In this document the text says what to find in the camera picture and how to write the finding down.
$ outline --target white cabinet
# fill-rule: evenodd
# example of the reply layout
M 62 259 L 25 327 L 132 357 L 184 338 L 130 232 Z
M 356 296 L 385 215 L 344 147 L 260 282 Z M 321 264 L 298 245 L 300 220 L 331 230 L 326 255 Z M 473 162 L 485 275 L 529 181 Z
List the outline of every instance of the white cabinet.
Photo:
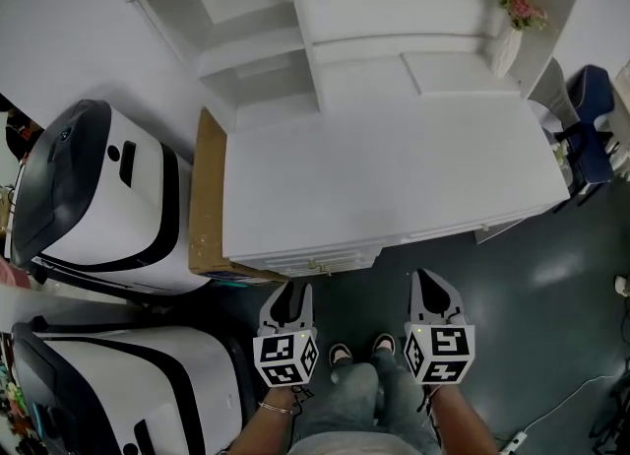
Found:
M 135 0 L 229 133 L 223 255 L 289 276 L 568 197 L 525 102 L 576 0 L 505 79 L 497 0 Z

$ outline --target blue chair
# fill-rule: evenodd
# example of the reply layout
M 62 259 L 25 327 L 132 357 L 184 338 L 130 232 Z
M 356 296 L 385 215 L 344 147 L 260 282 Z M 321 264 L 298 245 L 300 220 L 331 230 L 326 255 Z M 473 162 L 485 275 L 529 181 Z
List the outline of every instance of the blue chair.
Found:
M 553 212 L 559 212 L 586 190 L 578 203 L 582 206 L 614 178 L 604 146 L 608 138 L 595 128 L 596 119 L 614 109 L 608 73 L 589 65 L 567 90 L 562 69 L 552 59 L 532 93 L 532 99 L 545 105 L 562 123 L 564 131 L 555 135 L 556 140 L 569 143 L 567 161 L 574 177 L 571 198 L 555 207 Z

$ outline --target chair leg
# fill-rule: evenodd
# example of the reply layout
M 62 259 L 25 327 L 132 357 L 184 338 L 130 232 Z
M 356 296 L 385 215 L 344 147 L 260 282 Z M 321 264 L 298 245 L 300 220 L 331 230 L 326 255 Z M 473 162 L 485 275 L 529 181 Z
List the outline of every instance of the chair leg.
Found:
M 590 189 L 589 192 L 587 192 L 587 194 L 580 200 L 580 202 L 578 203 L 578 207 L 585 205 L 586 202 L 589 201 L 593 196 L 595 196 L 595 193 L 598 192 L 603 186 L 604 184 L 599 183 L 598 185 Z
M 564 207 L 566 207 L 569 203 L 571 203 L 575 198 L 577 198 L 580 193 L 584 190 L 584 188 L 587 186 L 586 182 L 583 183 L 582 185 L 580 185 L 579 187 L 576 187 L 574 189 L 574 191 L 571 193 L 571 197 L 566 200 L 563 201 L 562 203 L 560 203 L 559 205 L 557 205 L 554 209 L 553 209 L 553 213 L 557 214 L 560 210 L 562 210 Z

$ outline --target white desk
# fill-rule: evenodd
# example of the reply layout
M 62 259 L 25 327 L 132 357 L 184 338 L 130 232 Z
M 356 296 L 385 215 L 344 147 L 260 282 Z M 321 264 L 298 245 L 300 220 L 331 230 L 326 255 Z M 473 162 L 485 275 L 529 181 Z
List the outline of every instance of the white desk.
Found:
M 568 197 L 517 95 L 363 109 L 228 137 L 226 257 L 291 276 L 358 269 L 383 246 L 514 221 Z

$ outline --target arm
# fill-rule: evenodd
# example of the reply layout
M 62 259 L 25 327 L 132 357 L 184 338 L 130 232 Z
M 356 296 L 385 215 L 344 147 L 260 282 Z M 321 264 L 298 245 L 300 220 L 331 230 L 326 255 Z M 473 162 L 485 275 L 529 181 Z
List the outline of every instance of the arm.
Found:
M 490 430 L 455 385 L 433 395 L 432 410 L 448 455 L 497 455 Z
M 293 392 L 290 387 L 270 389 L 265 403 L 283 410 L 293 405 Z M 284 445 L 286 428 L 292 416 L 259 408 L 256 415 L 238 435 L 228 451 L 228 455 L 278 455 Z

